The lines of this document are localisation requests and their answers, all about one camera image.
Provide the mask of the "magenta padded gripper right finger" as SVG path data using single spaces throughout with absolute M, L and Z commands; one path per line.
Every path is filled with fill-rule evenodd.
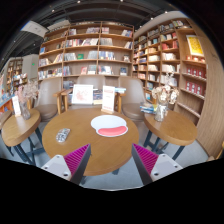
M 148 185 L 182 169 L 168 155 L 157 155 L 137 144 L 132 144 L 132 157 L 143 185 Z

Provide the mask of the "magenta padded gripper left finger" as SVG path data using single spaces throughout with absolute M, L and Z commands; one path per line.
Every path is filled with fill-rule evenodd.
M 87 144 L 65 156 L 54 156 L 42 166 L 42 169 L 79 185 L 90 155 L 91 145 Z

